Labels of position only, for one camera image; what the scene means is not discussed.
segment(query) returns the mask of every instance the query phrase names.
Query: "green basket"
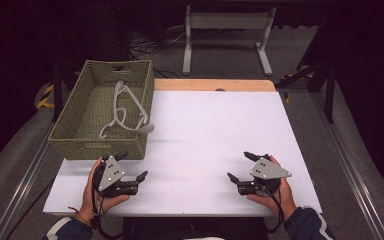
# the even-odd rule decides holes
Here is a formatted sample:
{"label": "green basket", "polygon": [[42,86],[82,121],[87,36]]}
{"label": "green basket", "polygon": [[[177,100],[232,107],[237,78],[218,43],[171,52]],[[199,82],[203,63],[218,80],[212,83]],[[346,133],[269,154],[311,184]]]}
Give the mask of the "green basket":
{"label": "green basket", "polygon": [[[106,138],[99,138],[101,129],[114,118],[113,97],[118,81],[123,81],[132,90],[150,119],[155,84],[151,61],[88,60],[48,138],[64,158],[91,160],[122,151],[129,152],[125,159],[145,157],[148,134],[115,125],[105,131]],[[117,105],[127,110],[124,124],[135,128],[140,110],[134,100],[128,93],[122,93]]]}

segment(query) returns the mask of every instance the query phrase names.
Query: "metal stand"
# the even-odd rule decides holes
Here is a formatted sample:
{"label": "metal stand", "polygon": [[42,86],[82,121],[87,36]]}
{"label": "metal stand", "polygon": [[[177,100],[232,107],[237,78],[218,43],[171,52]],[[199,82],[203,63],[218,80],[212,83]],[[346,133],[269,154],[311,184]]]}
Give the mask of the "metal stand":
{"label": "metal stand", "polygon": [[59,72],[59,64],[55,64],[53,68],[53,81],[54,81],[54,117],[52,122],[56,122],[58,120],[59,115],[62,111],[62,82],[61,76]]}
{"label": "metal stand", "polygon": [[183,58],[183,74],[191,72],[192,58],[192,29],[261,29],[264,30],[263,39],[256,43],[257,52],[266,76],[272,75],[272,69],[267,58],[265,48],[273,24],[276,8],[271,8],[269,13],[202,13],[191,12],[191,7],[186,10],[186,45]]}
{"label": "metal stand", "polygon": [[335,67],[334,64],[317,63],[309,66],[286,80],[275,84],[276,89],[285,88],[303,78],[304,76],[314,72],[313,77],[307,85],[309,92],[318,92],[327,80],[326,99],[325,99],[325,113],[330,123],[333,123],[333,94],[335,89]]}

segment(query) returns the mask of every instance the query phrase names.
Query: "cable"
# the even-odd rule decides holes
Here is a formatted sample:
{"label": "cable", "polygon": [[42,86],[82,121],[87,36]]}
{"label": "cable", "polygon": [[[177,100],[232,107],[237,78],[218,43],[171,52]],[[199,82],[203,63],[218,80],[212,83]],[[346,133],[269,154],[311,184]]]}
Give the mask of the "cable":
{"label": "cable", "polygon": [[165,47],[168,47],[176,42],[185,34],[186,32],[181,33],[174,40],[168,41],[168,39],[164,40],[164,45],[160,46],[154,41],[150,41],[149,39],[144,38],[143,36],[136,37],[136,39],[144,38],[143,41],[135,41],[129,45],[131,51],[136,52],[137,54],[132,54],[134,57],[141,57],[144,54],[153,55],[160,52]]}
{"label": "cable", "polygon": [[159,73],[161,76],[165,77],[165,78],[168,78],[166,75],[164,75],[161,71],[157,70],[154,68],[154,71],[156,71],[157,73]]}
{"label": "cable", "polygon": [[[238,31],[238,33],[230,34],[230,32],[233,32],[233,31]],[[239,30],[222,30],[222,31],[217,31],[217,33],[231,37],[231,38],[236,38],[236,37],[239,37],[243,31],[244,30],[242,30],[242,29],[239,29]]]}
{"label": "cable", "polygon": [[39,199],[43,196],[43,194],[45,194],[45,192],[51,188],[52,184],[54,183],[55,181],[55,177],[52,178],[52,180],[48,183],[48,185],[46,185],[46,187],[42,190],[42,192],[39,194],[38,197],[36,197],[36,199],[33,201],[32,204],[30,204],[30,206],[27,208],[27,210],[24,212],[24,214],[20,217],[20,219],[18,219],[18,221],[14,224],[14,226],[12,227],[11,231],[8,233],[8,235],[6,236],[5,240],[8,240],[11,235],[14,233],[14,231],[17,229],[18,225],[20,225],[20,223],[24,220],[24,218],[27,216],[27,214],[30,212],[30,210],[33,208],[33,206],[37,203],[37,201],[39,201]]}
{"label": "cable", "polygon": [[103,236],[105,239],[109,239],[109,240],[115,240],[115,239],[118,239],[120,237],[122,237],[124,234],[123,232],[115,235],[115,236],[110,236],[108,235],[104,229],[102,228],[102,225],[101,225],[101,213],[102,213],[102,206],[104,204],[104,200],[105,198],[102,198],[102,201],[101,201],[101,205],[99,206],[99,210],[96,209],[96,201],[95,201],[95,188],[94,188],[94,183],[95,183],[95,174],[96,172],[98,171],[98,168],[95,168],[95,171],[93,172],[93,177],[92,177],[92,184],[91,184],[91,192],[92,192],[92,207],[93,207],[93,213],[94,214],[98,214],[97,216],[93,217],[93,219],[91,220],[91,223],[92,223],[92,226],[94,228],[97,228],[98,229],[98,232],[101,234],[101,236]]}
{"label": "cable", "polygon": [[172,71],[167,71],[167,70],[156,70],[154,69],[155,71],[157,71],[159,74],[161,74],[160,72],[166,72],[166,73],[171,73],[173,74],[174,76],[176,76],[177,78],[180,78],[179,75],[177,75],[175,72],[172,72]]}
{"label": "cable", "polygon": [[277,222],[277,225],[272,229],[268,229],[266,226],[267,232],[270,234],[273,234],[276,232],[276,230],[280,227],[280,225],[283,223],[285,219],[282,206],[280,205],[280,201],[281,201],[280,190],[279,190],[279,201],[277,201],[275,196],[265,187],[264,187],[264,192],[266,192],[273,199],[273,201],[276,203],[277,207],[279,208],[279,221]]}

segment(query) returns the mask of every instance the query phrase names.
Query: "person's right hand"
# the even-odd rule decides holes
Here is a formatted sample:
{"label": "person's right hand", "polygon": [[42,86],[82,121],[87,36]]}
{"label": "person's right hand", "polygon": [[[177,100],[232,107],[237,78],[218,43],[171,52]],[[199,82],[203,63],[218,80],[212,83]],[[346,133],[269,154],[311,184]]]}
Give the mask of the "person's right hand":
{"label": "person's right hand", "polygon": [[[277,160],[270,156],[270,161],[280,166]],[[292,196],[292,189],[286,181],[286,178],[280,179],[280,187],[275,192],[274,196],[279,201],[279,194],[281,195],[281,207],[284,214],[285,221],[292,215],[292,213],[297,209],[294,198]],[[271,197],[263,197],[256,194],[249,194],[247,198],[251,201],[254,201],[258,204],[266,206],[274,215],[279,214],[279,208]]]}
{"label": "person's right hand", "polygon": [[[102,157],[98,159],[98,161],[95,162],[95,165],[93,165],[92,169],[89,172],[89,177],[87,180],[87,184],[85,186],[85,190],[83,191],[83,203],[82,206],[78,212],[80,217],[83,221],[85,221],[85,224],[91,227],[90,220],[93,219],[93,204],[92,204],[92,181],[93,181],[93,174],[95,172],[95,169],[99,166],[99,164],[102,162]],[[95,201],[98,200],[103,201],[102,197],[99,196],[97,191],[94,191]],[[105,201],[102,204],[102,210],[104,212],[107,212],[110,208],[129,200],[128,195],[120,195],[114,198],[105,198]]]}

